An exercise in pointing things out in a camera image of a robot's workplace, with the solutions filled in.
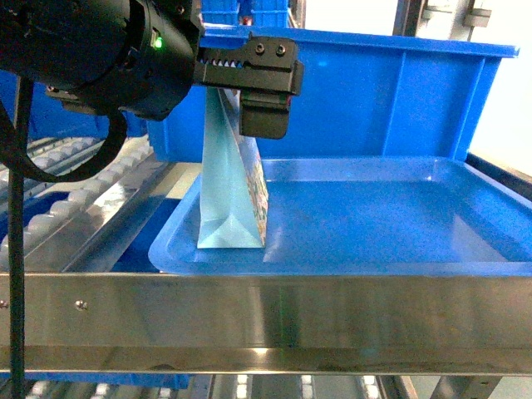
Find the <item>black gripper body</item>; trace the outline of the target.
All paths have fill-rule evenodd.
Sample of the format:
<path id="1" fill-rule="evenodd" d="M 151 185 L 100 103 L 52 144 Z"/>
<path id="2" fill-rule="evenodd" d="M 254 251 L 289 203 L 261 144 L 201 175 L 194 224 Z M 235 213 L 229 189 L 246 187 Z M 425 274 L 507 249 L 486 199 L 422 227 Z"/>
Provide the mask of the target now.
<path id="1" fill-rule="evenodd" d="M 303 63 L 298 55 L 298 44 L 284 37 L 251 35 L 235 49 L 201 47 L 194 83 L 298 96 L 303 85 Z"/>

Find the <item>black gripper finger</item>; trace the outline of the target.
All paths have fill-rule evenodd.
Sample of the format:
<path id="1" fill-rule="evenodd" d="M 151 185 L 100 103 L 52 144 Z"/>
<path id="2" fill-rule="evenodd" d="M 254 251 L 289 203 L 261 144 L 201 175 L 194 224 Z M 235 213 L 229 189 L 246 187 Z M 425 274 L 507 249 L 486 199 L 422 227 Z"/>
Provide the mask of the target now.
<path id="1" fill-rule="evenodd" d="M 288 131 L 291 96 L 242 90 L 239 95 L 240 134 L 262 139 L 283 139 Z"/>

